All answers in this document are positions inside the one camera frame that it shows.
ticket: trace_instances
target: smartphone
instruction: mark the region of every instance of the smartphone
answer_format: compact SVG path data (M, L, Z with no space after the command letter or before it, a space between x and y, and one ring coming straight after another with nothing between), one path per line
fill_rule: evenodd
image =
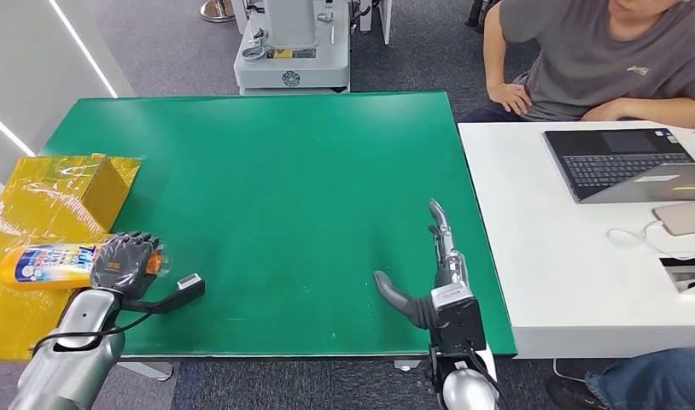
M678 237L695 233L695 202L669 205L652 210L669 235Z

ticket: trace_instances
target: gray t-shirt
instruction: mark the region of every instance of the gray t-shirt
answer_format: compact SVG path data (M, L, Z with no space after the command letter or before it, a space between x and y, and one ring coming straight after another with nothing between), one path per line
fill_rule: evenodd
M619 97L695 99L695 0L631 41L610 36L608 0L503 0L500 23L507 41L541 46L514 80L534 104L527 120L579 120Z

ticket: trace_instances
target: white sticker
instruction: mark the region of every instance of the white sticker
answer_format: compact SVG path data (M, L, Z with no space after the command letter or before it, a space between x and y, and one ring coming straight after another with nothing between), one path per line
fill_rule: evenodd
M634 182L667 182L679 177L679 175L657 175L656 177L642 177Z

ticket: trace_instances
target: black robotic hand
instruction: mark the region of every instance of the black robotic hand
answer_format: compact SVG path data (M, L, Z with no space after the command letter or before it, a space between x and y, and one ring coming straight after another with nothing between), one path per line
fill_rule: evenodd
M117 233L96 255L91 287L115 290L130 300L140 299L155 275L148 274L149 259L161 241L145 232Z

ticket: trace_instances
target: robotic arm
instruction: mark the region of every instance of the robotic arm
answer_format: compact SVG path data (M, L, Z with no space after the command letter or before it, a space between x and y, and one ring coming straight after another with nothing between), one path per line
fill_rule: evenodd
M94 261L91 288L73 298L59 326L33 348L10 410L91 408L121 357L124 331L152 314L169 313L204 295L204 281L192 273L179 280L178 290L166 299L139 301L155 279L146 270L158 246L158 238L141 232L108 240ZM145 315L119 328L116 318L123 310Z
M429 209L437 271L428 296L413 298L398 290L384 272L373 277L377 291L393 308L420 329L430 331L430 377L442 407L448 410L498 408L498 385L477 350L486 348L481 310L468 287L463 254L453 245L446 213L434 199Z

